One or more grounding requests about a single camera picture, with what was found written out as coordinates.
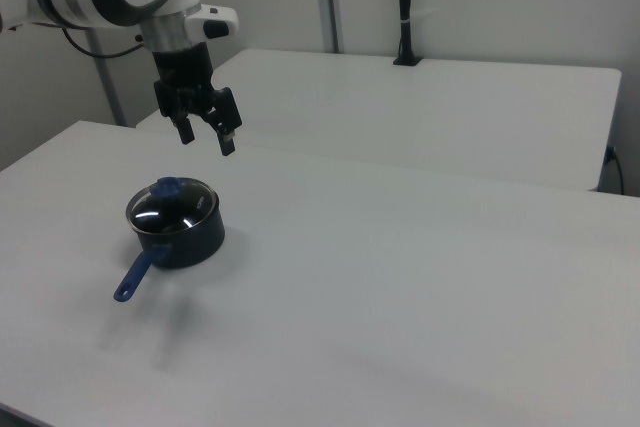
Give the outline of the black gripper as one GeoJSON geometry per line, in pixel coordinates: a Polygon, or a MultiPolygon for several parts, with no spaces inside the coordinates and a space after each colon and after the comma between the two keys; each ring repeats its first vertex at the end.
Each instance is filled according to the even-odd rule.
{"type": "Polygon", "coordinates": [[[153,58],[159,73],[154,91],[160,114],[171,120],[181,143],[195,140],[189,114],[203,118],[216,132],[221,154],[235,151],[235,130],[242,119],[230,88],[214,90],[213,66],[206,43],[185,50],[156,52],[153,58]]]}

